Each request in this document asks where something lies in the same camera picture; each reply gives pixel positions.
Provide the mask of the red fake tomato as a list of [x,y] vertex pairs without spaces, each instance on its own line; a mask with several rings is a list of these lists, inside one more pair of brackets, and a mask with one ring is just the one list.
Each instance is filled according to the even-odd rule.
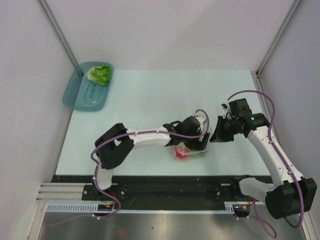
[[189,156],[190,150],[185,146],[175,146],[174,156],[181,160],[186,159]]

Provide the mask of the front aluminium rail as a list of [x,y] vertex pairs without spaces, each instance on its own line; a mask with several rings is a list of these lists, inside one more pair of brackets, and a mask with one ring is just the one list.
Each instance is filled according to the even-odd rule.
[[[38,191],[36,199],[38,201],[80,201],[82,195],[84,194],[85,183],[42,183]],[[300,195],[298,190],[296,191],[283,191],[274,189],[269,191],[262,200],[284,200],[293,201],[297,199],[300,200]]]

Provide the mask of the teal plastic bin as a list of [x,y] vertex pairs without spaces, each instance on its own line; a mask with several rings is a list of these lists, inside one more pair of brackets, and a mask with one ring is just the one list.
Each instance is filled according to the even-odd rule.
[[[87,72],[94,66],[109,65],[112,68],[111,79],[107,86],[99,85],[87,78]],[[108,62],[89,61],[81,63],[73,71],[65,89],[63,104],[76,111],[95,112],[101,110],[106,103],[111,87],[114,67]]]

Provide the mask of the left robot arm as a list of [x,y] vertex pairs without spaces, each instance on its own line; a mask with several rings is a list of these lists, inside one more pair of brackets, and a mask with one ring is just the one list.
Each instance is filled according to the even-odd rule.
[[210,121],[203,115],[191,115],[183,121],[165,123],[158,128],[133,130],[117,123],[98,138],[91,154],[97,158],[93,194],[100,200],[110,196],[114,169],[120,166],[129,153],[144,147],[186,147],[189,153],[207,150],[212,130]]

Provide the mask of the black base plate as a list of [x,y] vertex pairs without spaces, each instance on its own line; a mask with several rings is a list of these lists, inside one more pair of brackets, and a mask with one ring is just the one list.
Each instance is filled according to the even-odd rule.
[[[83,201],[108,201],[94,186],[91,176],[54,176],[53,183],[83,180]],[[204,211],[222,210],[227,202],[246,202],[237,198],[232,181],[240,176],[114,176],[106,193],[116,197],[125,210]]]

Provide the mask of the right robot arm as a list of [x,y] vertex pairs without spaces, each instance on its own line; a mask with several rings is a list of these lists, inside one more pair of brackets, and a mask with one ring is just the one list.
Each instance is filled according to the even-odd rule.
[[264,183],[251,175],[232,180],[231,196],[242,201],[250,196],[266,205],[274,219],[310,211],[317,184],[303,174],[289,160],[276,140],[272,126],[263,113],[252,113],[245,98],[225,101],[224,114],[218,117],[211,143],[228,143],[241,134],[259,153],[272,179]]

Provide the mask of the clear polka dot zip bag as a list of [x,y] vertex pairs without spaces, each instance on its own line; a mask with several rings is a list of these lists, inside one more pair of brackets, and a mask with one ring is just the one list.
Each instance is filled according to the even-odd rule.
[[[211,137],[211,136],[212,136],[212,129],[209,128],[209,129],[208,129],[208,132],[210,132],[210,137]],[[207,142],[207,147],[206,147],[205,150],[209,150],[208,142]],[[181,142],[181,143],[179,143],[177,146],[179,146],[179,147],[186,147],[186,146],[185,146],[185,142]],[[190,149],[189,149],[189,156],[188,156],[187,158],[195,158],[195,157],[198,157],[198,155],[197,155],[198,152],[200,152],[200,151],[195,151],[195,150],[190,150]]]

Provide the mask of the right aluminium corner post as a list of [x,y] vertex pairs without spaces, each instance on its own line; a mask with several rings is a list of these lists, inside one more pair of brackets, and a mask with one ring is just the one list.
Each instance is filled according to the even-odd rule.
[[282,23],[280,24],[279,29],[277,30],[269,48],[267,49],[261,63],[259,64],[255,74],[257,77],[260,77],[264,68],[266,67],[267,63],[269,62],[270,58],[272,57],[274,51],[276,50],[277,46],[279,45],[281,39],[283,38],[287,28],[289,27],[290,23],[292,22],[296,12],[298,11],[301,3],[303,0],[294,0],[286,13]]

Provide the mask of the left aluminium corner post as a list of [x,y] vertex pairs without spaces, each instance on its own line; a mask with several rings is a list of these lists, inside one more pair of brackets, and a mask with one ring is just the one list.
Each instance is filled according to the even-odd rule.
[[67,38],[65,37],[53,11],[51,10],[50,5],[46,0],[37,0],[37,3],[39,4],[44,16],[46,17],[50,27],[53,30],[53,33],[56,35],[57,40],[61,44],[67,58],[71,62],[74,68],[77,68],[79,63],[67,41]]

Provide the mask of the aluminium corner post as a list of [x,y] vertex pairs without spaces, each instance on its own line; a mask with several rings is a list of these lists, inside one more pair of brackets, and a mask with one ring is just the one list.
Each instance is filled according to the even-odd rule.
[[44,16],[46,17],[50,27],[53,30],[53,33],[56,35],[57,40],[61,44],[67,58],[71,62],[74,68],[77,68],[79,63],[67,41],[67,38],[65,37],[53,11],[51,10],[50,5],[46,0],[37,0],[37,3],[39,4]]
[[294,0],[286,13],[282,23],[280,24],[279,29],[277,30],[269,48],[267,49],[261,63],[259,64],[255,74],[257,77],[260,77],[264,68],[266,67],[267,63],[269,62],[270,58],[272,57],[274,51],[276,50],[277,46],[279,45],[281,39],[283,38],[287,28],[289,27],[290,23],[292,22],[296,12],[298,11],[301,3],[303,0]]

